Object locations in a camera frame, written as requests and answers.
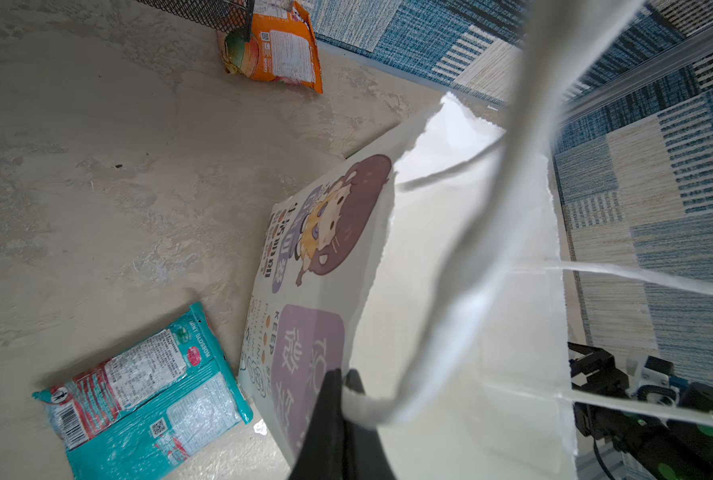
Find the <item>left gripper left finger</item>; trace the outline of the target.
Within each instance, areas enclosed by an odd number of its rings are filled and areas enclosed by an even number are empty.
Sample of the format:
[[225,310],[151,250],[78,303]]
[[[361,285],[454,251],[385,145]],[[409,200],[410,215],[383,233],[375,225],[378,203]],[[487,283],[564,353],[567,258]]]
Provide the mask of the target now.
[[346,375],[330,370],[314,404],[304,443],[290,479],[356,479],[350,454],[348,421],[342,414],[342,388],[354,384],[356,370]]

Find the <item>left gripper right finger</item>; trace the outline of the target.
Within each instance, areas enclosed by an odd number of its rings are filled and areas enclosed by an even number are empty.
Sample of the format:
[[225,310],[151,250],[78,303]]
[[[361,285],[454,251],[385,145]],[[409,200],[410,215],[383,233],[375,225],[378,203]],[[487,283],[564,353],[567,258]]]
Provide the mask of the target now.
[[368,430],[344,418],[344,461],[346,480],[395,480],[377,430]]

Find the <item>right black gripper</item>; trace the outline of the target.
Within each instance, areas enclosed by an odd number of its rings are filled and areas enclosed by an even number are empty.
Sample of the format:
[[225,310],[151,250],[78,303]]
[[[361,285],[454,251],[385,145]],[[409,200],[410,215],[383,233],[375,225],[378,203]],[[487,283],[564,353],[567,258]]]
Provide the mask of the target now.
[[600,347],[574,342],[568,343],[570,352],[578,357],[570,359],[571,378],[586,376],[583,385],[573,384],[573,389],[598,396],[627,399],[628,375],[616,366],[612,354]]

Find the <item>white paper bag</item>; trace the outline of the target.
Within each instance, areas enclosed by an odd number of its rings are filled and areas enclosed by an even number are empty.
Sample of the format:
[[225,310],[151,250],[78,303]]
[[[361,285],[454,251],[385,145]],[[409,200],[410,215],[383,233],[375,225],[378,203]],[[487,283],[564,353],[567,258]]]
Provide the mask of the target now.
[[713,296],[560,254],[548,153],[563,94],[640,7],[535,2],[506,128],[448,94],[274,206],[240,382],[290,471],[335,369],[356,370],[342,414],[378,431],[396,479],[573,479],[581,402],[713,426],[571,386],[565,272]]

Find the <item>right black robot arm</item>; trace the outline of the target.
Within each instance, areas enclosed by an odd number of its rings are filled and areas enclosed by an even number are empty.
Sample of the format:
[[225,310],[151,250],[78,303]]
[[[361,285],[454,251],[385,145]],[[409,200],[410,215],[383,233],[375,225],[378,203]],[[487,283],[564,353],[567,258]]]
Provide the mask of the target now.
[[[639,355],[617,367],[614,355],[600,347],[570,342],[572,378],[586,377],[576,391],[616,400],[664,407],[686,407],[713,414],[713,387],[675,374],[672,362]],[[594,441],[610,440],[657,479],[713,479],[713,426],[624,412],[580,403],[574,406],[576,430]]]

